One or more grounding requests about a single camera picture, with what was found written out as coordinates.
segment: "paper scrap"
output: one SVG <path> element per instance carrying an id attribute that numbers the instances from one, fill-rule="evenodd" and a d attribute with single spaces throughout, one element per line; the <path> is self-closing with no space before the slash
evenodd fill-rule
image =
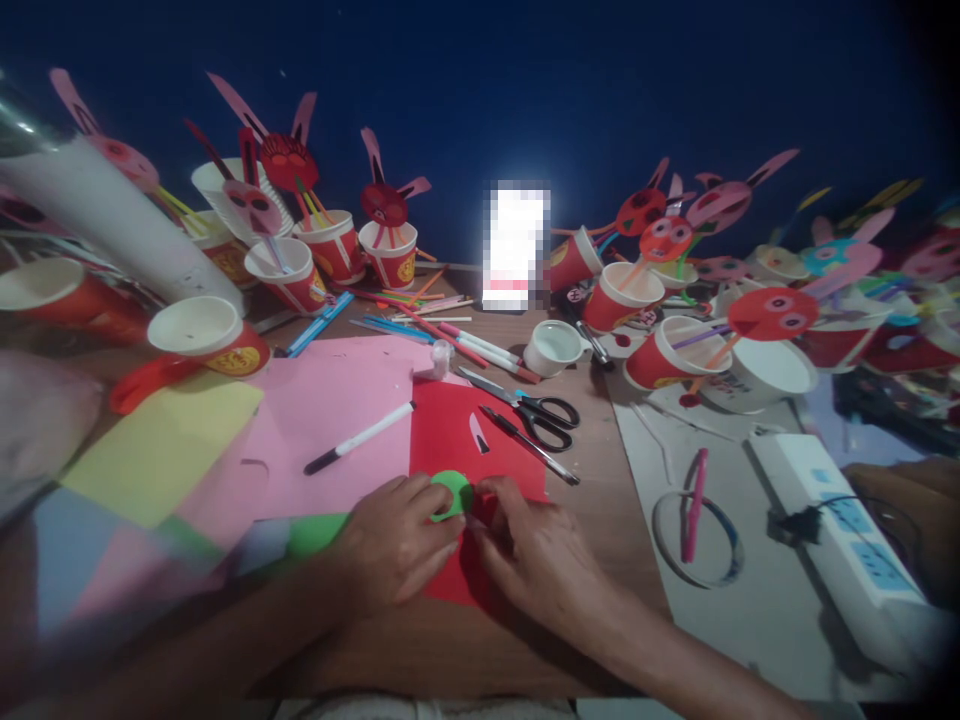
<path id="1" fill-rule="evenodd" d="M 262 397 L 213 372 L 163 388 L 90 448 L 61 484 L 154 528 L 210 470 Z"/>

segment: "colored paper sheet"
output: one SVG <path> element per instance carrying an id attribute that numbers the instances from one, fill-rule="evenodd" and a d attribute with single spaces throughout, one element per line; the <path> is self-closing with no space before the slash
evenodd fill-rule
<path id="1" fill-rule="evenodd" d="M 164 388 L 90 448 L 61 484 L 154 528 L 206 475 L 262 397 L 213 372 Z"/>
<path id="2" fill-rule="evenodd" d="M 253 381 L 266 393 L 244 451 L 264 463 L 269 488 L 258 519 L 350 512 L 364 495 L 407 474 L 410 418 L 315 475 L 304 466 L 413 396 L 412 366 L 382 353 L 275 359 Z"/>
<path id="3" fill-rule="evenodd" d="M 545 466 L 480 412 L 480 406 L 487 405 L 519 426 L 521 421 L 513 408 L 472 386 L 438 382 L 415 383 L 413 399 L 417 410 L 412 416 L 411 473 L 422 471 L 433 476 L 456 470 L 471 485 L 493 475 L 509 475 L 524 497 L 549 502 Z M 481 443 L 474 439 L 477 427 L 482 434 Z M 484 498 L 474 502 L 471 513 L 489 523 L 495 509 L 492 498 Z M 489 579 L 469 531 L 464 533 L 459 550 L 424 592 L 439 600 L 489 607 Z"/>

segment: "red paper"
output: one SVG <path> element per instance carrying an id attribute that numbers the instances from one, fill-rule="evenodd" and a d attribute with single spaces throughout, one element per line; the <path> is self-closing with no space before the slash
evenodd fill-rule
<path id="1" fill-rule="evenodd" d="M 516 438 L 508 436 L 480 410 L 486 405 L 520 427 L 509 405 L 473 387 L 418 382 L 413 387 L 417 410 L 413 413 L 410 473 L 435 475 L 444 470 L 462 473 L 471 485 L 493 475 L 509 475 L 529 500 L 549 502 L 543 463 Z M 483 442 L 475 439 L 479 426 Z M 489 452 L 481 453 L 486 446 Z M 471 514 L 489 524 L 496 510 L 493 498 L 474 504 Z M 490 607 L 490 579 L 480 564 L 479 547 L 470 531 L 440 574 L 424 590 L 428 597 Z"/>

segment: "googly eye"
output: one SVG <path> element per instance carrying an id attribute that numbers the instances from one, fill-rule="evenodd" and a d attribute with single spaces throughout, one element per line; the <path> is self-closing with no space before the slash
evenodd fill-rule
<path id="1" fill-rule="evenodd" d="M 780 295 L 775 298 L 770 298 L 763 304 L 763 309 L 767 312 L 782 313 L 787 312 L 790 308 L 793 307 L 793 298 L 787 297 L 786 295 Z"/>

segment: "hand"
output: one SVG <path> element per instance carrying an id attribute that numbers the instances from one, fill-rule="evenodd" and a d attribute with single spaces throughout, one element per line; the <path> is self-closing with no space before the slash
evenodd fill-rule
<path id="1" fill-rule="evenodd" d="M 348 593 L 348 605 L 360 615 L 420 592 L 459 544 L 462 515 L 429 521 L 452 503 L 450 490 L 424 473 L 394 478 L 363 498 L 330 550 L 317 558 L 333 562 L 344 584 L 334 592 Z"/>
<path id="2" fill-rule="evenodd" d="M 576 519 L 556 505 L 530 502 L 507 477 L 476 487 L 499 507 L 489 528 L 470 527 L 487 572 L 507 598 L 586 652 L 599 618 L 617 609 L 621 591 L 600 569 Z"/>

